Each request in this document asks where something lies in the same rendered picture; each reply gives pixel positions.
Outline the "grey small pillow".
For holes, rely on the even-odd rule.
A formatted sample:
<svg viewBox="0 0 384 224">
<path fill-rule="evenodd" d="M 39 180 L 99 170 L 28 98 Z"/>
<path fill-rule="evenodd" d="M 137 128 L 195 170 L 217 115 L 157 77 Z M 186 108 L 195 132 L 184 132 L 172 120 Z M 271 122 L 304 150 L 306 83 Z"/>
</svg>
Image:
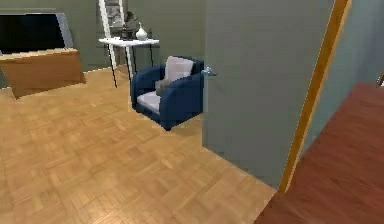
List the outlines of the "grey small pillow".
<svg viewBox="0 0 384 224">
<path fill-rule="evenodd" d="M 163 79 L 155 82 L 156 95 L 161 96 L 162 92 L 170 85 L 171 80 Z"/>
</svg>

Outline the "white back cushion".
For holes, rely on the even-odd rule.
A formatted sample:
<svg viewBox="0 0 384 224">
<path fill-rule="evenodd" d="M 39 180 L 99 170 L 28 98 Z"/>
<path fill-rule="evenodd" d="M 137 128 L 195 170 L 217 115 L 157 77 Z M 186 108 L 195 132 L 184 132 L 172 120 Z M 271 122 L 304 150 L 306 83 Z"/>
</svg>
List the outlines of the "white back cushion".
<svg viewBox="0 0 384 224">
<path fill-rule="evenodd" d="M 187 77 L 191 74 L 194 62 L 181 57 L 169 56 L 165 64 L 165 78 L 170 81 Z"/>
</svg>

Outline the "grey room door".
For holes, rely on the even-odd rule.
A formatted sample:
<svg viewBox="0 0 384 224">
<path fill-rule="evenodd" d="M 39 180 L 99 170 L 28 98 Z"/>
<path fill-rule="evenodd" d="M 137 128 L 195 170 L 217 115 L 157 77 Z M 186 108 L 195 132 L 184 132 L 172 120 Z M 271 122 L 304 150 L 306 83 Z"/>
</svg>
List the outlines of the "grey room door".
<svg viewBox="0 0 384 224">
<path fill-rule="evenodd" d="M 280 184 L 335 0 L 206 0 L 203 144 Z"/>
</svg>

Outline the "white vase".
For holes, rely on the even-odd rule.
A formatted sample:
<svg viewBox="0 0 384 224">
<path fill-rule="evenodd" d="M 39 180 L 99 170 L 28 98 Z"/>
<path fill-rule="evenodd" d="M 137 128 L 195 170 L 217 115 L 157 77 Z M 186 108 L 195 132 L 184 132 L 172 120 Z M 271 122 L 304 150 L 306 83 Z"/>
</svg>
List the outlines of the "white vase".
<svg viewBox="0 0 384 224">
<path fill-rule="evenodd" d="M 142 24 L 139 24 L 139 29 L 136 32 L 136 39 L 140 41 L 145 41 L 148 39 L 147 32 L 142 28 Z"/>
</svg>

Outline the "white side table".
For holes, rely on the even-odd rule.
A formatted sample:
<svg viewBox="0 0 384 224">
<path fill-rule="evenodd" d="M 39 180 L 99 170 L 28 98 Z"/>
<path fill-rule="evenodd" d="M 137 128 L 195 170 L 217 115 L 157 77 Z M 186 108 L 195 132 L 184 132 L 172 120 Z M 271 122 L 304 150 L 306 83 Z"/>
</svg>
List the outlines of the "white side table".
<svg viewBox="0 0 384 224">
<path fill-rule="evenodd" d="M 108 48 L 109 59 L 111 63 L 112 77 L 114 81 L 114 86 L 117 86 L 116 75 L 117 64 L 114 55 L 114 48 L 119 47 L 124 49 L 125 59 L 128 69 L 128 78 L 132 79 L 132 73 L 137 73 L 136 65 L 136 51 L 135 48 L 138 46 L 149 46 L 150 49 L 150 60 L 153 60 L 153 50 L 152 46 L 159 43 L 159 40 L 147 39 L 147 40 L 122 40 L 118 37 L 102 38 L 99 39 L 99 42 L 106 45 Z"/>
</svg>

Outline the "white leaning ladder shelf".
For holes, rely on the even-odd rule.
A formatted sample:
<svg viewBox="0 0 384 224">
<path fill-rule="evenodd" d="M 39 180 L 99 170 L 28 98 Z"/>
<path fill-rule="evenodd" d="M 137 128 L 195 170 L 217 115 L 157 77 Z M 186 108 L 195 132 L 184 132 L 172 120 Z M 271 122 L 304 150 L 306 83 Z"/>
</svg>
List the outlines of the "white leaning ladder shelf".
<svg viewBox="0 0 384 224">
<path fill-rule="evenodd" d="M 117 38 L 117 36 L 112 35 L 113 33 L 121 34 L 124 20 L 125 20 L 123 3 L 124 3 L 123 0 L 98 0 L 103 31 L 104 31 L 105 38 L 107 39 Z M 109 59 L 111 63 L 112 73 L 114 75 L 115 74 L 114 72 L 117 71 L 117 68 L 118 68 L 114 48 L 110 44 L 107 44 L 106 46 L 108 48 L 108 54 L 109 54 Z M 130 56 L 128 48 L 124 48 L 124 52 L 125 52 L 124 54 L 126 57 L 125 59 L 126 59 L 126 67 L 127 67 L 126 76 L 129 78 L 129 80 L 131 80 L 132 78 L 132 75 L 130 72 L 131 62 L 128 57 Z"/>
</svg>

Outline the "brown wooden television cabinet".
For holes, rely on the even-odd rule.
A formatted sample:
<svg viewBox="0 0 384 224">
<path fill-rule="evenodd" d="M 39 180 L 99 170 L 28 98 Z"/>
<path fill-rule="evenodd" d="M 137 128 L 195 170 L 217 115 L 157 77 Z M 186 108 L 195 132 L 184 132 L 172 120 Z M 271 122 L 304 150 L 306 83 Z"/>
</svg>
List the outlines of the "brown wooden television cabinet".
<svg viewBox="0 0 384 224">
<path fill-rule="evenodd" d="M 74 48 L 5 54 L 0 68 L 15 98 L 86 82 Z"/>
</svg>

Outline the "black television set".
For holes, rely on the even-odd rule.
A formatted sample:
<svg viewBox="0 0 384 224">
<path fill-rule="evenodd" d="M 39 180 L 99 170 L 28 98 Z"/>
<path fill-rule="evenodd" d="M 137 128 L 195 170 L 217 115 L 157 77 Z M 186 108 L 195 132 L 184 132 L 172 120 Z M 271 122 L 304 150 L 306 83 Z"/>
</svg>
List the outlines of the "black television set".
<svg viewBox="0 0 384 224">
<path fill-rule="evenodd" d="M 0 13 L 0 55 L 72 47 L 64 13 Z"/>
</svg>

